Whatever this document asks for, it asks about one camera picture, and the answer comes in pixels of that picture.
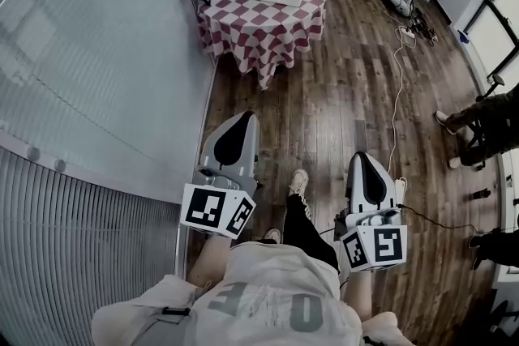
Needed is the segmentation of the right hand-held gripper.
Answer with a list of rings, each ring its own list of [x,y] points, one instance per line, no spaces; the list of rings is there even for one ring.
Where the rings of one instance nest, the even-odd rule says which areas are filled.
[[[394,180],[365,152],[350,160],[346,207],[334,219],[340,264],[351,272],[378,271],[406,262],[407,226]]]

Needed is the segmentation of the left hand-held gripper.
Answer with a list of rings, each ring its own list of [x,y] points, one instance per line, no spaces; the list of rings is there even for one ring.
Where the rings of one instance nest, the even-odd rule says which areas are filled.
[[[245,111],[218,126],[204,142],[200,163],[184,186],[180,223],[236,240],[255,210],[260,123]]]

